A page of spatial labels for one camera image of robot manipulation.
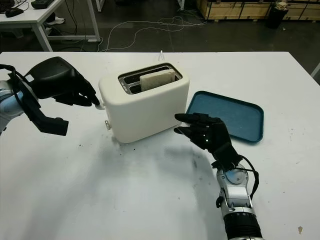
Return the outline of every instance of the black bin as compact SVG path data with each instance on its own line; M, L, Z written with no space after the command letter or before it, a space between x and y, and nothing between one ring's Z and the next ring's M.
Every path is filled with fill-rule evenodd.
M288 8L278 9L276 8L275 5L273 5L265 25L270 29L278 28L282 19L284 19L284 16L287 14L287 12L288 12Z

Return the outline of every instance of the gray floor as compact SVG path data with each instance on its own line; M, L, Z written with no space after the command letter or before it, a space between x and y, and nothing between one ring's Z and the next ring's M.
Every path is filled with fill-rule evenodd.
M72 0L67 0L70 10ZM111 29L126 21L156 22L161 18L181 16L191 23L201 23L199 13L177 12L179 5L176 0L131 0L126 6L118 6L114 0L105 0L102 12L96 10L100 35L103 43L100 50L107 47L108 36ZM186 0L186 9L195 10L195 0ZM65 3L56 11L59 17L66 18L66 23L56 25L60 31L72 32L74 23L70 18ZM75 1L74 14L77 20L78 33L92 34L92 26L85 5L82 7ZM284 21L278 29L269 29L264 21L209 21L203 26L189 26L181 31L167 32L158 29L145 29L140 31L135 43L126 49L111 50L112 52L246 52L246 51L286 51L311 73L320 62L320 23ZM171 31L179 26L161 26L157 23L135 22L126 23L116 28L110 36L109 48L124 48L129 46L135 33L141 28L163 28ZM0 51L42 51L34 33L24 29L24 37L15 39L11 33L2 33ZM61 43L52 41L54 51L84 51L96 52L97 43L78 42Z

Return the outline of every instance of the metal robot arm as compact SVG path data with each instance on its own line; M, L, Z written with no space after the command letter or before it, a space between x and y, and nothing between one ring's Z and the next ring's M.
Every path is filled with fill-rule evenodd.
M99 105L91 84L67 61L52 57L34 66L25 76L11 65L0 64L10 71L10 79L0 81L0 134L15 117L25 113L43 133L65 136L68 121L45 116L38 99L54 98L67 105Z
M229 240L263 240L252 197L259 184L259 175L251 163L237 154L233 148L226 125L220 118L207 114L176 114L178 121L190 124L174 129L178 134L187 136L201 149L207 149L216 160L212 168L217 168L216 178L220 185L216 207L221 208L225 232ZM245 169L239 162L245 159L252 170ZM248 171L252 171L255 184L251 195L248 194Z

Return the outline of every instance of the white toaster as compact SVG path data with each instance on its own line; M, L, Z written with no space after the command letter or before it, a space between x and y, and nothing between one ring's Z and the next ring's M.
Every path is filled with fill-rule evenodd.
M141 91L140 76L169 69L175 71L174 82ZM189 79L166 62L112 73L99 81L99 90L115 138L131 143L180 123L175 114L186 111Z

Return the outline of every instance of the plastic tray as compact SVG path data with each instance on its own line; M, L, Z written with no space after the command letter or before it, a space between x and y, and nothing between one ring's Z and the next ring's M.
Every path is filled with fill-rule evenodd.
M230 136L246 142L257 143L264 134L264 111L253 103L197 91L186 113L201 113L221 118Z

